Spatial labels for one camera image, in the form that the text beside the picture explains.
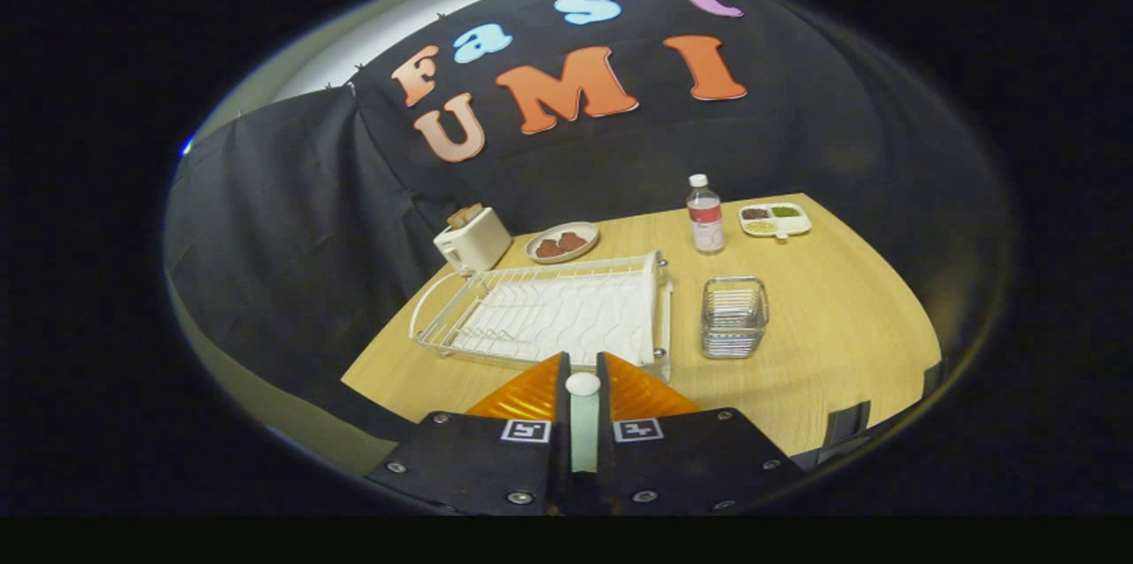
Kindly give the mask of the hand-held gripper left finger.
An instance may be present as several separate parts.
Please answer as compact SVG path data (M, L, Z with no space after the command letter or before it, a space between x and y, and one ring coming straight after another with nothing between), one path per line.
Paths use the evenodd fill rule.
M429 412L366 480L437 513L557 514L571 478L570 374L554 354L465 413Z

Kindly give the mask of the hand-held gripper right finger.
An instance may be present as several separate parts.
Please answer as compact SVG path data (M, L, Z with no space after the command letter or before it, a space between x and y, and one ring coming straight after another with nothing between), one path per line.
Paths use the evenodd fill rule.
M612 514L739 513L806 479L736 408L696 405L608 353L598 354L597 375L597 492Z

